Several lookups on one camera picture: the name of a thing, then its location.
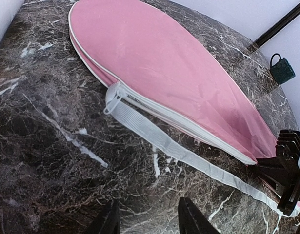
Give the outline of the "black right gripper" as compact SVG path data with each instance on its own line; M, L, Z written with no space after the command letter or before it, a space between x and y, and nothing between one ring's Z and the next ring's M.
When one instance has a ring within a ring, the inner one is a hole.
M276 157L258 159L256 174L280 196L276 208L291 216L300 202L300 132L281 130Z

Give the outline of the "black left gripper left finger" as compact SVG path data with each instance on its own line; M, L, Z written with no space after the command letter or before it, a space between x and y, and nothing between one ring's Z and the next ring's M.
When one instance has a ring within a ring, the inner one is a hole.
M119 234L120 211L117 200L109 201L86 229L87 234Z

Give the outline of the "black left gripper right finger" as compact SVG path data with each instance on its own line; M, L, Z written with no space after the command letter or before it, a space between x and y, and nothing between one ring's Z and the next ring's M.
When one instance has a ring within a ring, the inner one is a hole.
M192 200L187 197L181 197L179 200L178 220L180 234L219 234Z

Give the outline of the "pink racket bag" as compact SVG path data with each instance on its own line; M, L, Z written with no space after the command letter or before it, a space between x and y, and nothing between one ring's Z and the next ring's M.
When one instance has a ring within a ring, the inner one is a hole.
M185 28L139 0L79 0L68 14L71 42L107 87L104 113L166 155L268 205L264 192L175 142L137 109L219 148L256 172L276 157L275 137L241 88ZM300 213L300 202L291 216Z

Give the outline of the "white shuttlecock tube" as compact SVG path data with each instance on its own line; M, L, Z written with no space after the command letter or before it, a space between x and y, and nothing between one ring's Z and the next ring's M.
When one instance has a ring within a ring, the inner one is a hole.
M0 0L0 43L24 0Z

